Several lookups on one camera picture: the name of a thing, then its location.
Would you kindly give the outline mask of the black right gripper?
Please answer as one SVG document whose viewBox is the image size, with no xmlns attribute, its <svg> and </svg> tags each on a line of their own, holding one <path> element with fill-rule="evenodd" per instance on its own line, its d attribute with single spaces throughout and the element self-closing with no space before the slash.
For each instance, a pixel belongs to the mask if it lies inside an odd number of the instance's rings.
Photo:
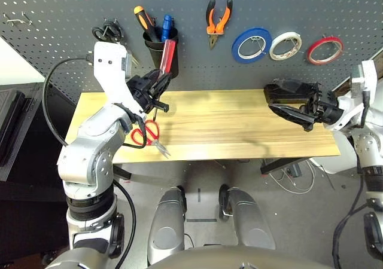
<svg viewBox="0 0 383 269">
<path fill-rule="evenodd" d="M 300 110 L 282 104 L 269 104 L 273 113 L 292 123 L 303 126 L 306 132 L 313 129 L 315 123 L 334 124 L 344 110 L 339 107 L 335 93 L 322 84 L 305 83 L 294 79 L 277 80 L 270 85 L 271 102 L 305 101 Z"/>
</svg>

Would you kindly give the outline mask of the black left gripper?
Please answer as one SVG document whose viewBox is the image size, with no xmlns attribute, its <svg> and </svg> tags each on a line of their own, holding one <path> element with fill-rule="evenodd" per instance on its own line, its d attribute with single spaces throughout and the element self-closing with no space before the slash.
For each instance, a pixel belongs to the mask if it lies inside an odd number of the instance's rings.
<svg viewBox="0 0 383 269">
<path fill-rule="evenodd" d="M 172 75 L 162 75 L 161 70 L 154 69 L 143 77 L 134 76 L 127 82 L 133 98 L 145 114 L 154 108 L 163 112 L 169 111 L 169 105 L 160 101 L 161 95 L 166 91 Z"/>
</svg>

